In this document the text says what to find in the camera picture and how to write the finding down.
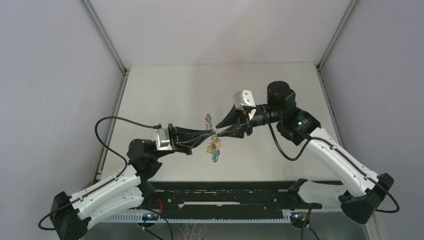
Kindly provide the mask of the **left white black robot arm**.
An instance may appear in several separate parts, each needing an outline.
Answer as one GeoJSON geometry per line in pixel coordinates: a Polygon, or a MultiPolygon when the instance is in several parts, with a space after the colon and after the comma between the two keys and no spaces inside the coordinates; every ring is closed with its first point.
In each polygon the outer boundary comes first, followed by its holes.
{"type": "Polygon", "coordinates": [[[127,163],[113,175],[72,193],[58,193],[49,219],[61,240],[79,240],[97,223],[121,211],[149,209],[157,192],[149,182],[163,165],[159,158],[173,153],[191,155],[192,150],[215,132],[212,128],[194,130],[169,124],[155,126],[154,139],[134,139],[127,152],[127,163]]]}

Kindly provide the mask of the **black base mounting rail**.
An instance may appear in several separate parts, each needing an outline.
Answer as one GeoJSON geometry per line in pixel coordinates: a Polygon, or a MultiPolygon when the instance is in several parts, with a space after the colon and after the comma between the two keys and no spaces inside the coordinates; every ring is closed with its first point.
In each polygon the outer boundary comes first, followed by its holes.
{"type": "Polygon", "coordinates": [[[263,218],[277,212],[338,212],[319,203],[306,203],[280,181],[152,181],[156,196],[149,206],[167,218],[263,218]]]}

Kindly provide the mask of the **keyring with coloured keys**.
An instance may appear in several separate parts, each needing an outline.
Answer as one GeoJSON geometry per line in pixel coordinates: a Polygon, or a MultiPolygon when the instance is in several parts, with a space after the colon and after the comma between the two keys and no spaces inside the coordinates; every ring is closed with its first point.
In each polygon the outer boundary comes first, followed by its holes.
{"type": "Polygon", "coordinates": [[[211,154],[211,159],[213,163],[217,163],[220,157],[220,147],[222,146],[221,140],[218,138],[218,133],[214,130],[212,123],[212,116],[210,113],[207,113],[205,116],[205,125],[206,129],[212,132],[211,139],[209,140],[209,146],[206,149],[206,152],[211,154]]]}

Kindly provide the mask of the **right aluminium frame post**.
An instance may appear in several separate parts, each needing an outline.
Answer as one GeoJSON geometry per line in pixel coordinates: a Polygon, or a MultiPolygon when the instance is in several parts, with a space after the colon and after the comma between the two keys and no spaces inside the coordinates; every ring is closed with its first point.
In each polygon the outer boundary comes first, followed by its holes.
{"type": "Polygon", "coordinates": [[[325,97],[327,108],[335,129],[335,134],[337,136],[338,142],[342,147],[347,150],[349,149],[349,145],[346,142],[346,134],[344,131],[343,123],[341,121],[341,108],[339,98],[337,97],[338,93],[336,90],[336,77],[339,76],[336,71],[336,67],[339,66],[339,64],[336,63],[335,57],[337,56],[337,48],[339,46],[339,42],[343,38],[343,34],[347,26],[349,25],[351,18],[355,14],[355,11],[359,4],[359,0],[349,1],[318,64],[315,65],[315,69],[319,78],[322,92],[325,97]]]}

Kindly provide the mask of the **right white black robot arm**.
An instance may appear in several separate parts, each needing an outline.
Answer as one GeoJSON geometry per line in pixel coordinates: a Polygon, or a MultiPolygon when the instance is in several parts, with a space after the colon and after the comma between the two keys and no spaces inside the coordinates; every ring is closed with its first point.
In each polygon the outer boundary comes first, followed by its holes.
{"type": "Polygon", "coordinates": [[[272,136],[281,134],[302,151],[310,152],[340,181],[339,185],[298,179],[288,190],[289,203],[295,208],[320,204],[342,210],[359,224],[366,224],[380,204],[389,197],[394,179],[364,166],[340,146],[322,124],[300,109],[296,93],[284,81],[273,81],[266,89],[265,104],[255,104],[249,90],[233,96],[233,106],[217,124],[220,137],[244,138],[253,128],[267,125],[272,136]]]}

